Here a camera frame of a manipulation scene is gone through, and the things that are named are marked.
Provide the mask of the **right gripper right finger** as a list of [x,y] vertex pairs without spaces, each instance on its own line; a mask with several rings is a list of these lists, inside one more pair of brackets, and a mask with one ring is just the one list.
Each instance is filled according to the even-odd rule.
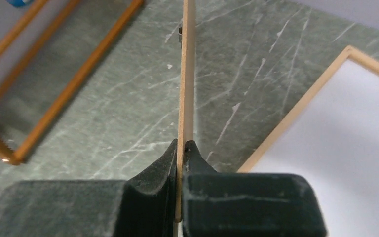
[[291,173],[217,172],[194,141],[184,150],[182,227],[186,237],[325,237],[310,183]]

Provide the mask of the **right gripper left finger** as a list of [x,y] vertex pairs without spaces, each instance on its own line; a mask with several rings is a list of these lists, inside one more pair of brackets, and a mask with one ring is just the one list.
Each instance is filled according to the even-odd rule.
[[0,237],[175,237],[177,140],[129,180],[27,180],[0,194]]

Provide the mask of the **printed photo of people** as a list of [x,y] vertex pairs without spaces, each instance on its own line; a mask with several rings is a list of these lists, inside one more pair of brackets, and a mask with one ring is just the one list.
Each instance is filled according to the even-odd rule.
[[379,237],[379,76],[345,61],[251,172],[313,187],[331,237]]

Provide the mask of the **brown backing board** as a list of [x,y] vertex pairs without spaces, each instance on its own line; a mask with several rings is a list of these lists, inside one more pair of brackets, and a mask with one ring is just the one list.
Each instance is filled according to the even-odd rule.
[[183,1],[181,74],[179,93],[179,120],[177,143],[177,181],[175,222],[182,219],[182,174],[185,144],[194,134],[194,78],[196,55],[196,4],[194,0]]

